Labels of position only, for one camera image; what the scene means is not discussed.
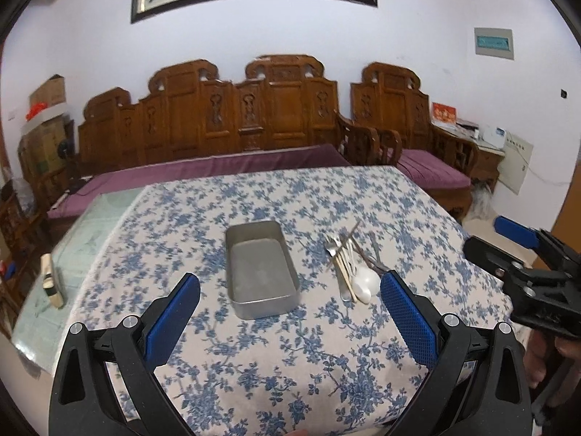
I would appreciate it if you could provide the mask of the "person's right hand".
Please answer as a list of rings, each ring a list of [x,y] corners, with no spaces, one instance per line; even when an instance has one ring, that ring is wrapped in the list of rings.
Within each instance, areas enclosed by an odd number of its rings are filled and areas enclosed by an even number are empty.
[[[535,389],[545,379],[549,355],[557,350],[563,357],[573,360],[572,376],[569,381],[576,386],[580,381],[581,347],[579,340],[566,340],[547,336],[541,331],[532,330],[524,354],[524,367],[530,388]]]

